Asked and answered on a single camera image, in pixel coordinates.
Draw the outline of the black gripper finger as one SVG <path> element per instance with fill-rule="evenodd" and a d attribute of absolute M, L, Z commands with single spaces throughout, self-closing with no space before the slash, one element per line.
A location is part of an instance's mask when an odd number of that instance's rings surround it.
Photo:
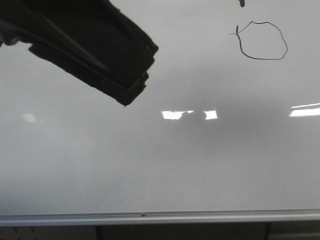
<path fill-rule="evenodd" d="M 109 0 L 3 0 L 0 43 L 28 50 L 130 105 L 145 89 L 157 44 Z"/>

